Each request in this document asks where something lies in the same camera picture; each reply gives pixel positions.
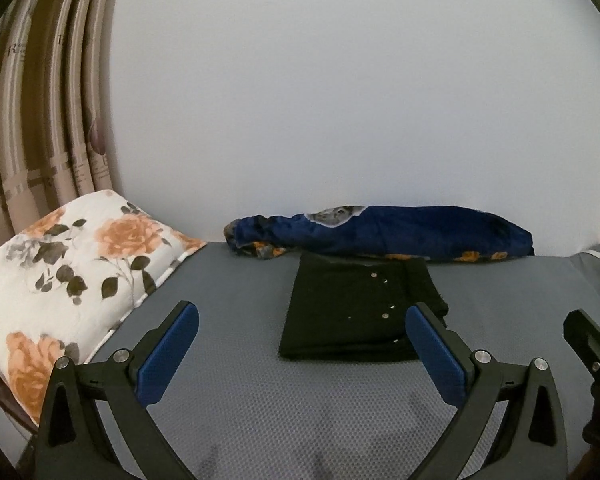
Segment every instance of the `bed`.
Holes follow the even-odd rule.
[[[161,402],[149,407],[173,449],[201,479],[403,479],[451,420],[420,362],[286,362],[277,355],[299,255],[261,261],[209,244],[129,315],[96,354],[132,348],[179,300],[195,303],[200,332]],[[432,264],[446,318],[471,348],[504,362],[550,364],[566,424],[570,470],[587,449],[590,375],[562,338],[583,308],[600,325],[600,260],[528,257]],[[462,476],[486,456],[499,403]],[[101,414],[122,465],[140,476],[108,407]]]

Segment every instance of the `blue gripper pad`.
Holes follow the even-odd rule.
[[[136,397],[144,408],[162,398],[199,325],[198,309],[193,303],[187,304],[138,369]]]
[[[407,309],[404,327],[442,399],[460,408],[466,398],[466,377],[456,358],[416,305]]]

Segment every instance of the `metal screw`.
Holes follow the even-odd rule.
[[[474,355],[475,360],[479,363],[488,363],[491,361],[491,355],[489,352],[485,352],[484,350],[478,350]]]
[[[62,370],[63,368],[66,368],[68,364],[69,364],[69,358],[66,355],[63,355],[62,357],[59,357],[58,359],[56,359],[55,366],[58,370]]]
[[[537,358],[534,361],[534,364],[538,370],[546,370],[549,367],[548,363],[541,357]]]
[[[123,363],[127,359],[129,359],[129,350],[126,348],[121,348],[120,350],[116,350],[113,352],[113,360],[117,363]]]

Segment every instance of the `orange rose print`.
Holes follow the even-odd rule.
[[[125,214],[107,220],[95,233],[100,256],[122,258],[153,253],[162,243],[160,225],[146,215]]]
[[[411,260],[413,258],[411,254],[385,254],[384,257],[389,260]]]
[[[35,224],[24,229],[23,233],[29,235],[31,238],[42,238],[49,229],[60,221],[63,214],[64,207],[59,207],[45,217],[42,217]]]
[[[57,339],[43,336],[35,344],[22,332],[10,333],[7,347],[9,387],[29,416],[39,424],[51,370],[64,351]]]
[[[477,262],[480,259],[478,251],[465,251],[462,256],[456,258],[456,262]]]
[[[187,235],[182,234],[180,231],[176,231],[176,229],[171,230],[171,234],[178,239],[178,241],[184,247],[184,250],[189,251],[197,251],[200,247],[203,247],[205,243],[198,238],[189,238]]]

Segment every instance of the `white wall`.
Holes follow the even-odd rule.
[[[109,55],[117,184],[192,235],[373,203],[600,239],[589,0],[116,0]]]

